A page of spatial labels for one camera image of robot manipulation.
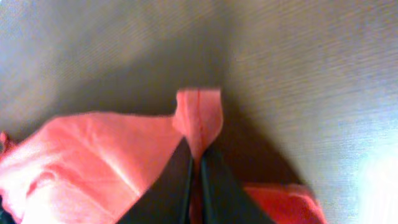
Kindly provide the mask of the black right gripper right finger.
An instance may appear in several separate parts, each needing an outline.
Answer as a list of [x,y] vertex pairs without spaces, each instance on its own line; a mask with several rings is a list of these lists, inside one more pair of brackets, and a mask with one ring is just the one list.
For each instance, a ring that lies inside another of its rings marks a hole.
[[201,160],[203,222],[206,224],[274,224],[243,190],[216,147]]

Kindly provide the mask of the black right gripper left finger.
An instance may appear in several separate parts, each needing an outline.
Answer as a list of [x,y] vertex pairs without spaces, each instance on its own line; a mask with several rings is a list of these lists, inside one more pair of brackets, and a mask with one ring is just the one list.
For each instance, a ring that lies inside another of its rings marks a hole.
[[193,158],[183,138],[159,178],[118,224],[189,224]]

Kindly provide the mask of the orange printed t-shirt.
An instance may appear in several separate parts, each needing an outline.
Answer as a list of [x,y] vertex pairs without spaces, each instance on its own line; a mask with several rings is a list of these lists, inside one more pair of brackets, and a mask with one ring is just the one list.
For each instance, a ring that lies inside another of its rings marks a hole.
[[[172,115],[62,116],[16,143],[1,133],[2,223],[118,223],[185,138],[193,158],[190,223],[203,222],[201,160],[223,127],[221,92],[177,93]],[[325,223],[299,185],[242,186],[275,223]]]

